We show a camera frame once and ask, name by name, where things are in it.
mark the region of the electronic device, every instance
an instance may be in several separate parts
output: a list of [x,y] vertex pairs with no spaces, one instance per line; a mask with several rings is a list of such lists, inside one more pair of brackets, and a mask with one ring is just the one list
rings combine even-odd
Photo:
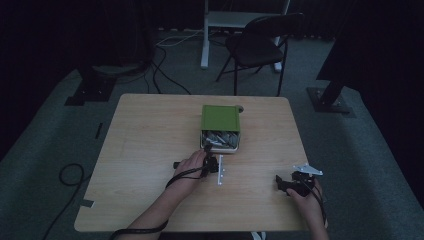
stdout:
[[291,188],[295,190],[299,195],[306,197],[312,189],[315,187],[314,175],[323,175],[322,171],[316,170],[315,168],[305,164],[302,166],[293,166],[297,171],[291,174],[292,181],[283,181],[283,179],[275,175],[275,181],[278,185],[278,190],[282,190],[289,196],[287,189]]

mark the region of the table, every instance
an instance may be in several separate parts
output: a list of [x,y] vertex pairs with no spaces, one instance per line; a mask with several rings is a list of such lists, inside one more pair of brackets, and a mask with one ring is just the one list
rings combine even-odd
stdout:
[[[286,14],[290,0],[284,0],[283,9],[281,14]],[[244,28],[251,20],[261,16],[276,16],[280,14],[275,13],[254,13],[254,12],[223,12],[223,11],[209,11],[209,0],[205,0],[205,14],[204,14],[204,34],[203,34],[203,48],[200,67],[207,69],[209,65],[209,27],[232,27]],[[280,38],[275,39],[275,44],[278,45]],[[276,71],[281,71],[281,63],[275,63],[274,68]]]
[[216,173],[174,212],[165,231],[288,231],[306,224],[293,200],[277,190],[275,175],[290,180],[292,166],[307,163],[285,98],[124,94],[117,106],[85,200],[78,231],[126,228],[153,203],[172,177],[173,162],[200,145],[202,106],[241,105],[241,140],[223,156],[225,175]]

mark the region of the human arm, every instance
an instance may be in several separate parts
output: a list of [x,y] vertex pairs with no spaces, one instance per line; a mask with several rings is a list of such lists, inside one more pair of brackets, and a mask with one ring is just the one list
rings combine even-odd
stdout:
[[[189,159],[183,160],[175,170],[174,176],[186,170],[202,167],[206,153],[203,150],[194,152]],[[188,197],[197,187],[201,171],[197,171],[181,178],[169,185],[156,201],[132,222],[129,229],[157,228],[165,223],[178,205]],[[153,240],[158,239],[160,232],[150,234],[123,234],[118,240]]]
[[[318,180],[315,181],[315,188],[313,189],[316,196],[322,198],[322,188]],[[327,240],[329,239],[326,223],[324,223],[321,206],[312,193],[306,197],[300,196],[293,189],[287,189],[287,193],[293,198],[296,203],[300,214],[305,218],[311,232],[312,240]]]

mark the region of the black strap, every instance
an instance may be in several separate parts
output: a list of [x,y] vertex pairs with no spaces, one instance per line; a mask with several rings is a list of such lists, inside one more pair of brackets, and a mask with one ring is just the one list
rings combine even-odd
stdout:
[[115,239],[117,236],[122,234],[150,234],[150,233],[157,233],[165,229],[166,225],[168,225],[168,220],[164,222],[162,225],[160,225],[157,228],[150,228],[150,229],[133,229],[133,228],[125,228],[125,229],[119,229],[115,231],[112,236],[110,236],[109,240]]

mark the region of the table leg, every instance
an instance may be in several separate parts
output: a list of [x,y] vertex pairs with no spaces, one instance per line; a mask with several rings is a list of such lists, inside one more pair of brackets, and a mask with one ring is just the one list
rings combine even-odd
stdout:
[[202,69],[208,68],[208,59],[209,59],[209,1],[205,0],[205,16],[204,16],[204,27],[203,27],[203,49],[202,49],[202,59],[200,62],[200,67]]

